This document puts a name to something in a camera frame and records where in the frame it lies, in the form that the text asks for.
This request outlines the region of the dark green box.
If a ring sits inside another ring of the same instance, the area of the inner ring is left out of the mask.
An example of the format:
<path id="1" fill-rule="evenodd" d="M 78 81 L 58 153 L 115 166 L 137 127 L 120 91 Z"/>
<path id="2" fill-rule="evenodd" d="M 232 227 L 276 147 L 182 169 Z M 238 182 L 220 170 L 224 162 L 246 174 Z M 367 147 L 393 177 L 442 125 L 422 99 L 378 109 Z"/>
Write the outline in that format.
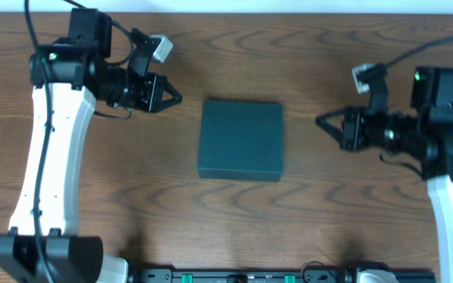
<path id="1" fill-rule="evenodd" d="M 277 182 L 283 175 L 283 143 L 282 105 L 204 101 L 199 176 Z"/>

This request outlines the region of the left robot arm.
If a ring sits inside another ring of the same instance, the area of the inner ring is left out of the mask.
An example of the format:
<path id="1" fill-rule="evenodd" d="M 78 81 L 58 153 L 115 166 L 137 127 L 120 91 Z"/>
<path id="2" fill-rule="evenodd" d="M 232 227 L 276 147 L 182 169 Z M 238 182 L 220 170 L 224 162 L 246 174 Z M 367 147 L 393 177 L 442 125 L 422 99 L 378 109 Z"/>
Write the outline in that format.
<path id="1" fill-rule="evenodd" d="M 149 70 L 172 51 L 164 35 L 127 32 L 130 53 L 110 61 L 118 23 L 97 9 L 74 8 L 68 34 L 37 45 L 29 61 L 33 128 L 24 183 L 6 233 L 0 268 L 19 282 L 133 282 L 125 260 L 101 238 L 79 232 L 78 188 L 84 142 L 96 105 L 160 112 L 182 95 Z"/>

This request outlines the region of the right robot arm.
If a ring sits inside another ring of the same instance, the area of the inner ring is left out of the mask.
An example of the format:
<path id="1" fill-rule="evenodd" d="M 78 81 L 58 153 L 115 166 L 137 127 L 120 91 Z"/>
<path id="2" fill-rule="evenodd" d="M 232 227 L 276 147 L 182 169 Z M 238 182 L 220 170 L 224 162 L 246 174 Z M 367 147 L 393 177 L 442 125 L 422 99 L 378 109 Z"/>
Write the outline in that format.
<path id="1" fill-rule="evenodd" d="M 341 150 L 379 148 L 389 155 L 405 153 L 420 163 L 436 220 L 440 279 L 453 282 L 453 68 L 418 66 L 414 70 L 411 107 L 416 116 L 389 111 L 383 64 L 353 68 L 367 106 L 348 106 L 315 120 Z"/>

